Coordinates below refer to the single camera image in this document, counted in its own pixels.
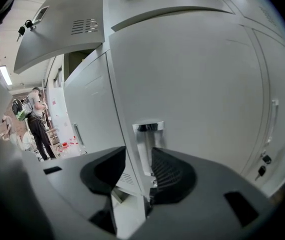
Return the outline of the ceiling light tube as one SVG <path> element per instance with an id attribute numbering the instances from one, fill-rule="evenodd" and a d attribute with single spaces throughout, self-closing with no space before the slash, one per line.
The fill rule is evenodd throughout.
<path id="1" fill-rule="evenodd" d="M 8 86 L 11 86 L 13 83 L 10 78 L 10 74 L 8 73 L 7 67 L 5 65 L 0 66 L 0 72 L 4 78 L 4 81 Z"/>

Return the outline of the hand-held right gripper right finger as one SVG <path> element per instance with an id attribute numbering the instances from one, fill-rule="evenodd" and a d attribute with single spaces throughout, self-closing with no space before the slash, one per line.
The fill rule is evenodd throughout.
<path id="1" fill-rule="evenodd" d="M 128 240 L 247 240 L 273 209 L 227 166 L 169 149 L 151 153 L 151 210 Z"/>

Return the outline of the group of clear water jugs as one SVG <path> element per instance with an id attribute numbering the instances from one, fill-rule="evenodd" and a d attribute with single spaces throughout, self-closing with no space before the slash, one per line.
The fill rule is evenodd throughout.
<path id="1" fill-rule="evenodd" d="M 70 138 L 67 142 L 62 143 L 63 157 L 77 157 L 81 155 L 81 148 L 76 137 Z"/>

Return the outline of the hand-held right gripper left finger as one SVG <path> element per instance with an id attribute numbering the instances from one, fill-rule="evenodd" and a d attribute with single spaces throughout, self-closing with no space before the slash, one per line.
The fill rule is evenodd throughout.
<path id="1" fill-rule="evenodd" d="M 125 160 L 124 146 L 45 162 L 23 154 L 53 240 L 117 240 L 111 192 Z"/>

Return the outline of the grey metal locker cabinet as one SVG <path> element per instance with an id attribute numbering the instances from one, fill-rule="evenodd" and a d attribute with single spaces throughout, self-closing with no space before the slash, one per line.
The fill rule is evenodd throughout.
<path id="1" fill-rule="evenodd" d="M 223 164 L 268 197 L 284 185 L 285 30 L 265 0 L 46 0 L 31 21 L 14 72 L 90 50 L 65 105 L 88 153 L 126 146 L 123 191 L 158 184 L 152 147 Z"/>

